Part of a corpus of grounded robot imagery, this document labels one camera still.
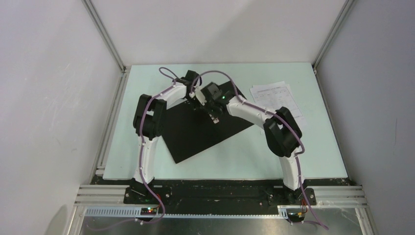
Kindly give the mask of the red folder with black inside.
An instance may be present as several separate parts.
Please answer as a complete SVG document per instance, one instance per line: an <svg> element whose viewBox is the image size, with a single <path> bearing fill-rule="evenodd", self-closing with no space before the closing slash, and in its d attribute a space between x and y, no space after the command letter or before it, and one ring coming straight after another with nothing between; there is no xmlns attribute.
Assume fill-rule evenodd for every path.
<svg viewBox="0 0 415 235"><path fill-rule="evenodd" d="M224 91L233 85L218 85ZM238 117L223 114L214 118L195 107L195 101L186 100L167 109L167 120L162 132L174 163L181 163L204 150L242 132L253 124Z"/></svg>

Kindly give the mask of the printed paper sheet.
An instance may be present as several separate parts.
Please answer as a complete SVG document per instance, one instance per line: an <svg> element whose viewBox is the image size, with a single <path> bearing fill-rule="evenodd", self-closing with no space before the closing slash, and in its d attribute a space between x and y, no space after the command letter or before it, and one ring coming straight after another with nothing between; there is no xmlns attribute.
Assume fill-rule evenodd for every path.
<svg viewBox="0 0 415 235"><path fill-rule="evenodd" d="M284 81L267 85L253 85L250 92L257 105L273 110L286 107L300 128L307 126L306 119L294 99L290 85Z"/></svg>

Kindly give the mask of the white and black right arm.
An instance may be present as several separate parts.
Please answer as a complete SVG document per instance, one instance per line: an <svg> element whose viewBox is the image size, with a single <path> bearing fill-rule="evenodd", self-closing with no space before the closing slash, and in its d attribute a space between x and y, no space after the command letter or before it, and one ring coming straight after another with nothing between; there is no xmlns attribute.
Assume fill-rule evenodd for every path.
<svg viewBox="0 0 415 235"><path fill-rule="evenodd" d="M295 159L300 154L298 148L302 146L302 132L286 107L267 110L250 103L238 93L235 86L224 91L213 82L202 89L191 88L189 97L214 118L228 114L263 129L268 148L279 157L283 183L287 187L284 191L285 200L294 205L304 198L304 192L300 188L303 180Z"/></svg>

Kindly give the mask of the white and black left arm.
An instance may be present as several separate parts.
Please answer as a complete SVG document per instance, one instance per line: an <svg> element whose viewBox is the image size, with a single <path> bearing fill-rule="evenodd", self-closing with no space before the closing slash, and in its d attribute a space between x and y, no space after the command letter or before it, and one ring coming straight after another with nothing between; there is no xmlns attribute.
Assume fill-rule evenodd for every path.
<svg viewBox="0 0 415 235"><path fill-rule="evenodd" d="M180 99L189 97L192 83L197 81L200 75L188 70L184 77L176 74L167 75L163 70L171 71L166 67L160 67L159 72L172 80L168 88L155 95L142 94L138 99L133 127L138 136L138 163L133 176L136 181L131 187L136 191L136 198L143 204L148 204L154 199L154 190L149 184L154 179L154 158L157 143L162 135L167 120L167 109Z"/></svg>

